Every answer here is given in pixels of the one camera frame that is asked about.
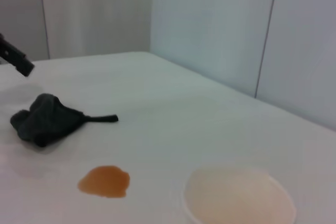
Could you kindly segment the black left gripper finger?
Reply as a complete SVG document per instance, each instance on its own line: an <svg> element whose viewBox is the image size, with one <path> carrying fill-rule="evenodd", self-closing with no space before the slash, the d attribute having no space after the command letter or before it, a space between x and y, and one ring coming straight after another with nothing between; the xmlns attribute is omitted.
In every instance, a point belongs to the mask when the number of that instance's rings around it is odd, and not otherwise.
<svg viewBox="0 0 336 224"><path fill-rule="evenodd" d="M14 66L24 77L28 77L35 65L26 58L26 55L9 43L1 34L1 58Z"/></svg>

